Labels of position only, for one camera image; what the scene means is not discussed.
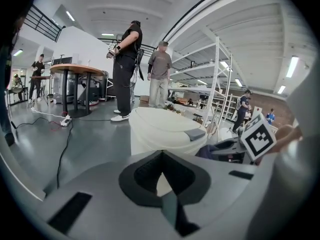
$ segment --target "person in blue shirt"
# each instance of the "person in blue shirt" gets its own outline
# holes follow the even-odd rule
[[[270,113],[268,113],[265,118],[268,121],[269,125],[272,125],[272,122],[276,120],[273,108],[271,108]]]
[[[250,109],[250,105],[248,102],[248,98],[252,92],[250,90],[246,90],[244,94],[241,96],[240,101],[239,101],[239,109],[238,109],[238,115],[237,115],[237,120],[233,126],[232,132],[237,135],[237,129],[238,127],[242,124],[242,122],[245,119],[246,112]]]

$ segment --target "man in gray t-shirt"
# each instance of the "man in gray t-shirt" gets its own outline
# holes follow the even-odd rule
[[[170,80],[169,69],[172,67],[170,55],[166,53],[168,43],[165,41],[160,41],[158,47],[159,50],[155,51],[151,55],[148,62],[148,80],[151,80],[149,107],[151,108],[165,107],[165,101],[168,96],[168,84]],[[156,104],[159,90],[159,104]]]

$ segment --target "black shoe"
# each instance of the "black shoe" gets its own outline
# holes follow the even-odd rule
[[[15,143],[15,137],[12,133],[8,133],[4,137],[5,137],[6,143],[8,144],[9,147]]]

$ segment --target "white cube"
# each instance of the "white cube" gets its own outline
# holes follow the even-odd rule
[[[277,142],[275,134],[262,113],[258,113],[244,127],[241,141],[252,161],[263,156]]]

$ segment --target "white sneaker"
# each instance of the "white sneaker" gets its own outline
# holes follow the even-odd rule
[[[130,114],[126,116],[117,115],[115,117],[112,117],[110,120],[113,122],[120,122],[120,121],[128,120],[129,117],[130,117]]]

